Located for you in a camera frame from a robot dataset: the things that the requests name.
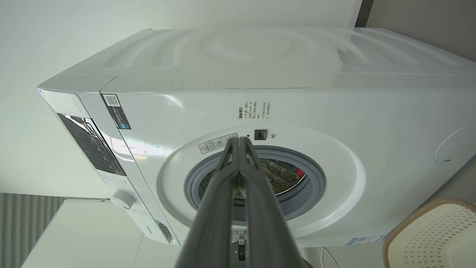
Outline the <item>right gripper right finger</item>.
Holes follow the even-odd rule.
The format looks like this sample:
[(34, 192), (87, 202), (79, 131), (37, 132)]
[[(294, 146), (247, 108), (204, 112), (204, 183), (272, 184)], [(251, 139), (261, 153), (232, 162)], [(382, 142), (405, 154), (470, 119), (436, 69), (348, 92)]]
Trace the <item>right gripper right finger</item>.
[(239, 189), (245, 195), (249, 268), (309, 268), (250, 139), (239, 139)]

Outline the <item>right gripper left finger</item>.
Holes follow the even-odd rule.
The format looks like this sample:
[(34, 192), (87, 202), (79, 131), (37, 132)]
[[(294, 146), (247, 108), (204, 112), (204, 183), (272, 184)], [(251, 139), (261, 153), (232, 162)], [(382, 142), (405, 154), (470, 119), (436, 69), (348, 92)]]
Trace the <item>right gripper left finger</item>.
[(234, 196), (239, 188), (239, 139), (231, 138), (207, 186), (177, 268), (228, 268)]

